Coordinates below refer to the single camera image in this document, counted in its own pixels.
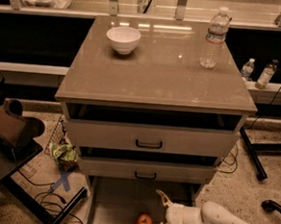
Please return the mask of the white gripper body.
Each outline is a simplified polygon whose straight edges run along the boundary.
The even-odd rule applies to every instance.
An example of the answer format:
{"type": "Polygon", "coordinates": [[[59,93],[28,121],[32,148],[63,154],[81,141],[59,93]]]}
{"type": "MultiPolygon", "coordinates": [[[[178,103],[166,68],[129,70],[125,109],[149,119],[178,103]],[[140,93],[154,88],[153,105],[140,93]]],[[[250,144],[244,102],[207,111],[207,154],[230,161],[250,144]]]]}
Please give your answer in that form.
{"type": "Polygon", "coordinates": [[[170,204],[166,208],[166,223],[167,224],[184,224],[183,217],[185,216],[185,207],[179,203],[170,204]]]}

